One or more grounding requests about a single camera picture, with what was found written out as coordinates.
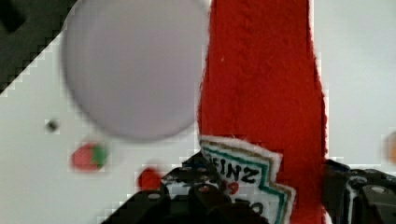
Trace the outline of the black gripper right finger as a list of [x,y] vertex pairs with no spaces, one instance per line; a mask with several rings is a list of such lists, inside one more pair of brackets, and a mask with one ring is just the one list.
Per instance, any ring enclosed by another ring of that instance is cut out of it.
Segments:
[[322,204],[332,224],[396,224],[396,179],[326,160]]

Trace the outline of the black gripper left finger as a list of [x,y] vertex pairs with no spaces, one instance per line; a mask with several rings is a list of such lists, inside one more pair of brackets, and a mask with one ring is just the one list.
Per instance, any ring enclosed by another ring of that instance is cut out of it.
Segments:
[[232,201],[215,167],[197,153],[144,188],[101,224],[268,224],[246,201]]

